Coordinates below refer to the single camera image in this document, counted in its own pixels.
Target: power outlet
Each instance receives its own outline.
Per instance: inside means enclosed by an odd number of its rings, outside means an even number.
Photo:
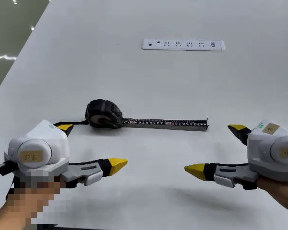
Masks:
[[[225,51],[225,44],[222,40],[143,39],[142,49]]]

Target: gray plastic part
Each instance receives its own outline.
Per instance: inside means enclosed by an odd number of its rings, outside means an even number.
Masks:
[[[217,166],[214,180],[217,184],[234,188],[234,179],[256,182],[259,174],[251,171],[248,165],[243,166]]]
[[[61,174],[61,178],[65,182],[82,179],[81,183],[84,183],[85,186],[99,181],[102,176],[103,172],[97,162],[84,165],[69,165],[68,169]]]
[[[260,175],[280,182],[288,182],[288,172],[276,172],[256,164],[249,163],[250,169],[258,172]]]

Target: tape measure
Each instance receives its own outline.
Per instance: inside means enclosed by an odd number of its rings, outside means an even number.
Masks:
[[[54,124],[66,133],[70,133],[71,125],[90,125],[94,128],[159,128],[176,130],[206,131],[208,119],[206,120],[165,120],[165,119],[134,119],[124,118],[121,110],[111,101],[93,100],[85,111],[85,121],[81,122],[58,122]]]

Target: white cylindrical handle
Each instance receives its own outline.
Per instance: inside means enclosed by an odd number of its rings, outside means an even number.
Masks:
[[[288,136],[276,139],[270,148],[270,155],[274,161],[288,165]]]
[[[37,169],[46,165],[51,158],[51,148],[43,140],[31,139],[24,142],[17,151],[18,163]]]

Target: yellow finger tip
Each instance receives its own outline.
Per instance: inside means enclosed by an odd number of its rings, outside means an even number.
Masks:
[[[244,125],[228,125],[228,128],[234,128],[235,130],[241,130],[241,129],[244,129],[246,128],[246,126]]]
[[[111,167],[111,171],[109,176],[114,175],[115,173],[117,173],[119,170],[122,169],[122,167],[124,167],[128,160],[127,159],[120,159],[120,158],[110,158],[109,159],[112,167]]]
[[[204,167],[205,164],[193,164],[185,166],[184,170],[190,173],[191,175],[195,176],[196,178],[206,181],[206,177],[204,174]]]

